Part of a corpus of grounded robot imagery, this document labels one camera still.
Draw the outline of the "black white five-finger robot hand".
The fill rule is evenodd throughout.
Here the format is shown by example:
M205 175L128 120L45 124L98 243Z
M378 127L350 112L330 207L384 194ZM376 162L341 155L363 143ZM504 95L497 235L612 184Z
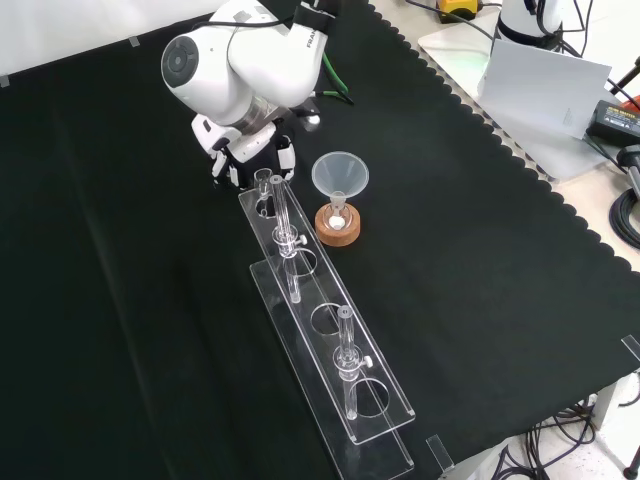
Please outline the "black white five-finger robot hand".
M296 154L291 135L284 132L284 120L277 118L254 134L241 134L197 114L192 131L205 153L212 159L213 183L241 190L250 188L254 174L270 169L290 181L295 174Z

